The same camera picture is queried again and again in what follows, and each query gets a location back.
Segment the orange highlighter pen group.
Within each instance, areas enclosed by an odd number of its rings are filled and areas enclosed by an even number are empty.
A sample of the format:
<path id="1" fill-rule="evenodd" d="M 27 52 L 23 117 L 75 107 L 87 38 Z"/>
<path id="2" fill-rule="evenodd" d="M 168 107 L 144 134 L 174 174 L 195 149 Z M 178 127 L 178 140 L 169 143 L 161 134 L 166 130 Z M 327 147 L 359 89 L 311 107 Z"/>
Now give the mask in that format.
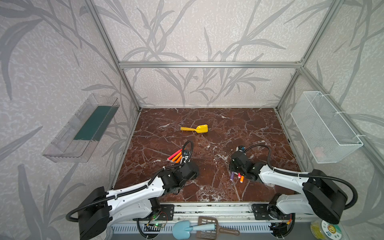
<path id="1" fill-rule="evenodd" d="M 173 159 L 172 162 L 177 161 L 182 156 L 182 152 L 179 152 Z"/>

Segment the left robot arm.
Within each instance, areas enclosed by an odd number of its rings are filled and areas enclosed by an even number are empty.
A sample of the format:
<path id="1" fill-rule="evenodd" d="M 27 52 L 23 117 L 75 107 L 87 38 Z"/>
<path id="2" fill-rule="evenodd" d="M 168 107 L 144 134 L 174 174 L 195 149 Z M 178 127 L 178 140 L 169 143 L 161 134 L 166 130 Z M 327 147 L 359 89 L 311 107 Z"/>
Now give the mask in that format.
<path id="1" fill-rule="evenodd" d="M 99 187 L 67 213 L 66 220 L 78 223 L 80 239 L 91 240 L 113 224 L 159 214 L 159 197 L 178 194 L 187 181 L 198 176 L 197 164 L 187 162 L 162 168 L 148 181 L 127 188 L 106 191 Z"/>

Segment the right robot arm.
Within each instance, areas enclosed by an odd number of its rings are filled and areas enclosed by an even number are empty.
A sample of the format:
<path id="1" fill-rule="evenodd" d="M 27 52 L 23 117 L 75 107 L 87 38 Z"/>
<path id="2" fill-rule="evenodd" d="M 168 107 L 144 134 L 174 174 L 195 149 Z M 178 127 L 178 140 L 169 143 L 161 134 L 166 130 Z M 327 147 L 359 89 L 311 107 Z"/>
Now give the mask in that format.
<path id="1" fill-rule="evenodd" d="M 271 214 L 316 215 L 327 223 L 338 224 L 343 212 L 358 200 L 358 191 L 349 182 L 327 176 L 320 170 L 303 173 L 273 167 L 270 155 L 266 163 L 252 163 L 245 150 L 238 150 L 231 155 L 229 169 L 250 181 L 295 192 L 294 195 L 277 194 L 269 205 Z"/>

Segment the pink highlighter pen upper group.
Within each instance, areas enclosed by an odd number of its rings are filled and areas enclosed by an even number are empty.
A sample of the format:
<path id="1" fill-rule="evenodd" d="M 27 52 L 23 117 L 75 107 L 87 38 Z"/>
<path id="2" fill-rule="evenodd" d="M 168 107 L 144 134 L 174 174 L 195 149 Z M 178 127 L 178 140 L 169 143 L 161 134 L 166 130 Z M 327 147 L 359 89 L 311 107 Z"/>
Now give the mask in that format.
<path id="1" fill-rule="evenodd" d="M 182 152 L 182 149 L 179 149 L 177 152 L 175 152 L 174 154 L 172 154 L 171 156 L 169 156 L 167 158 L 168 161 L 172 161 L 172 159 L 179 153 L 179 152 Z"/>

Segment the light blue toy shovel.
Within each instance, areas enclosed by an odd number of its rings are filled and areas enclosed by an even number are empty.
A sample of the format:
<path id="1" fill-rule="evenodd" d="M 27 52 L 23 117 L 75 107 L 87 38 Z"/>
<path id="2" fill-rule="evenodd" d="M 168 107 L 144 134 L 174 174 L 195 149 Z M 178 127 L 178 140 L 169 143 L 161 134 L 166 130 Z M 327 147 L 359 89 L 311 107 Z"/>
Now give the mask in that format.
<path id="1" fill-rule="evenodd" d="M 187 240 L 190 238 L 191 231 L 213 231 L 215 229 L 215 224 L 191 226 L 189 221 L 181 221 L 173 226 L 172 234 L 176 240 Z"/>

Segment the yellow toy shovel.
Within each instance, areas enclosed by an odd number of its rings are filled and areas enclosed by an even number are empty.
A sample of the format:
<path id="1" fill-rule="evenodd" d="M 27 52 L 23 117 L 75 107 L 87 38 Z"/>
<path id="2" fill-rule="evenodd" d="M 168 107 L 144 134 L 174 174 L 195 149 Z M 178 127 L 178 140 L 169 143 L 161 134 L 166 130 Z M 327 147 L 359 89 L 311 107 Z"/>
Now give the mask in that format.
<path id="1" fill-rule="evenodd" d="M 181 131 L 196 132 L 198 134 L 207 133 L 208 125 L 200 125 L 194 128 L 181 127 Z"/>

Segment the brown toy spatula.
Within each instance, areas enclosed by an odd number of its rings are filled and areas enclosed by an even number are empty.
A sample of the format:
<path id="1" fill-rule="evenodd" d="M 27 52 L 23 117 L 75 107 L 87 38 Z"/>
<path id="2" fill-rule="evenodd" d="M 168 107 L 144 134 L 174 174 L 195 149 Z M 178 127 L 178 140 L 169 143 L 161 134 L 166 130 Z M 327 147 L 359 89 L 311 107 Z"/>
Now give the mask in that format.
<path id="1" fill-rule="evenodd" d="M 223 228 L 219 225 L 216 218 L 200 216 L 198 218 L 198 225 L 204 226 L 202 230 L 196 230 L 196 237 L 203 240 L 215 240 L 218 234 L 229 234 L 239 236 L 239 230 L 232 230 Z"/>

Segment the yellow green tape roll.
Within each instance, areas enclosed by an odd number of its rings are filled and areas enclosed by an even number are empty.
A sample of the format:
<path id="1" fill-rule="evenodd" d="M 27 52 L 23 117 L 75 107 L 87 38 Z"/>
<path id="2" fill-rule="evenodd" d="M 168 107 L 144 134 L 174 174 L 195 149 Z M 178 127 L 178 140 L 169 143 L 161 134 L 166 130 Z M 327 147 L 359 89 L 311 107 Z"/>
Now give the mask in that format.
<path id="1" fill-rule="evenodd" d="M 341 228 L 338 225 L 330 224 L 318 219 L 311 222 L 311 233 L 317 240 L 344 240 Z"/>

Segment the aluminium front rail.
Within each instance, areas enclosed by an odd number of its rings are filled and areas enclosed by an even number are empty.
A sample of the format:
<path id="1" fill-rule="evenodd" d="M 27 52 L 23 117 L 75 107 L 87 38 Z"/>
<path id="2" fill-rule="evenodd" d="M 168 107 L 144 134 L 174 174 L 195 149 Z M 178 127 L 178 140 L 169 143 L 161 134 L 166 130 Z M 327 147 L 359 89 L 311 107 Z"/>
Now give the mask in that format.
<path id="1" fill-rule="evenodd" d="M 235 203 L 218 203 L 217 205 L 207 205 L 203 203 L 179 204 L 175 207 L 174 218 L 189 218 L 193 216 L 201 215 L 208 217 L 220 217 L 224 219 L 238 219 L 244 218 L 245 214 L 253 214 L 251 209 L 252 204 L 235 204 Z"/>

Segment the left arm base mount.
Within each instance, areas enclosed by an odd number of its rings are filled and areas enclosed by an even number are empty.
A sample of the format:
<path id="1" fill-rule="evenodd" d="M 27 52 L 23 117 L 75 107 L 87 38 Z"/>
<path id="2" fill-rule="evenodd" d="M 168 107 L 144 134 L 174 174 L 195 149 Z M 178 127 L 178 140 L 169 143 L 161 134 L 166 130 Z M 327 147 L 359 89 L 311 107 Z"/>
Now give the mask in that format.
<path id="1" fill-rule="evenodd" d="M 175 205 L 173 204 L 161 204 L 157 198 L 151 198 L 149 200 L 144 200 L 139 206 L 149 212 L 142 218 L 133 218 L 133 220 L 139 221 L 149 221 L 149 220 L 159 220 L 159 221 L 169 221 L 173 220 L 175 213 Z"/>

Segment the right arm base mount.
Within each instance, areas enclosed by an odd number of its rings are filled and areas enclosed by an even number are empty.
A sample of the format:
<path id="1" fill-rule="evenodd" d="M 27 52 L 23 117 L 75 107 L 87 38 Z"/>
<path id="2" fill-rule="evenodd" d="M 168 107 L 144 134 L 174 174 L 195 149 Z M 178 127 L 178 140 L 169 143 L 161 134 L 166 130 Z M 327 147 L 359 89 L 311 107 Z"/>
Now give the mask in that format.
<path id="1" fill-rule="evenodd" d="M 281 195 L 282 194 L 275 194 L 269 203 L 252 204 L 251 209 L 255 220 L 288 221 L 291 215 L 284 214 L 277 208 L 277 201 Z"/>

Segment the clear plastic wall bin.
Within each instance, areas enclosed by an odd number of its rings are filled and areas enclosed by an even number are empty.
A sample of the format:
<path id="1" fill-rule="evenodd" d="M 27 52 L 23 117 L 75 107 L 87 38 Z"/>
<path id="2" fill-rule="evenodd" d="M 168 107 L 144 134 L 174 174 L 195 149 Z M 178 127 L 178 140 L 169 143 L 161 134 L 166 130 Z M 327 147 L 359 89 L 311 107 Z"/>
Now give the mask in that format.
<path id="1" fill-rule="evenodd" d="M 90 94 L 42 155 L 54 163 L 86 163 L 120 107 L 117 97 Z"/>

